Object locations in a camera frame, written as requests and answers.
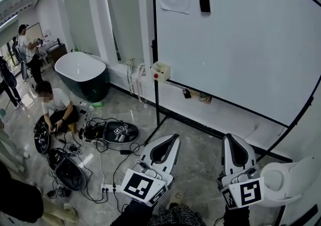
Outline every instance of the small box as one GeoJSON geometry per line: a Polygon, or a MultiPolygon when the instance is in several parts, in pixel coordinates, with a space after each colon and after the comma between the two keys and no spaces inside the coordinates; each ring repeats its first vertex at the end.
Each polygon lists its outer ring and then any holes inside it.
{"type": "Polygon", "coordinates": [[[165,82],[171,76],[171,67],[167,64],[156,62],[150,69],[154,80],[165,82]]]}

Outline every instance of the crouching man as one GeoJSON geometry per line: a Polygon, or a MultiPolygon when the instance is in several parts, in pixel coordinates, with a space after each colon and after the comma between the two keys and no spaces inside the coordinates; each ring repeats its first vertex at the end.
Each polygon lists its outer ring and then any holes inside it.
{"type": "Polygon", "coordinates": [[[60,88],[52,89],[47,81],[38,83],[35,91],[43,98],[41,105],[49,133],[67,132],[68,128],[73,134],[77,133],[75,122],[78,121],[78,113],[68,95],[60,88]],[[50,117],[49,109],[54,112],[50,117]]]}

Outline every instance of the cap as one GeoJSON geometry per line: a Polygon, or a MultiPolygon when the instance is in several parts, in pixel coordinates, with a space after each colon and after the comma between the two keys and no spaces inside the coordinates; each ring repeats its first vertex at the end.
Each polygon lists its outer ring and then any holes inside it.
{"type": "Polygon", "coordinates": [[[19,26],[19,31],[18,31],[19,34],[21,33],[22,30],[26,29],[27,26],[28,26],[28,24],[27,24],[27,25],[26,25],[26,24],[21,24],[21,25],[19,26]]]}

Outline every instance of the freestanding bathtub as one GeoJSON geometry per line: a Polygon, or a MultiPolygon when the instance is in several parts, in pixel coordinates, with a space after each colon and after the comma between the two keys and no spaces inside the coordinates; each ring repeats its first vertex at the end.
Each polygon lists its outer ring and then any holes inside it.
{"type": "Polygon", "coordinates": [[[56,62],[55,70],[78,97],[89,102],[102,100],[108,93],[108,72],[103,62],[83,52],[68,53],[56,62]]]}

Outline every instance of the power strip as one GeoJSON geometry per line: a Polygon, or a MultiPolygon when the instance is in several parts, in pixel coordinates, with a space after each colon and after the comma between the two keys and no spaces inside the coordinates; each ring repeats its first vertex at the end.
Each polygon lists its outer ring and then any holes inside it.
{"type": "MultiPolygon", "coordinates": [[[[120,186],[121,185],[116,185],[115,189],[116,189],[116,193],[119,193],[120,192],[120,186]]],[[[113,192],[113,186],[112,184],[101,184],[101,188],[104,188],[104,189],[108,189],[108,192],[113,192]]]]}

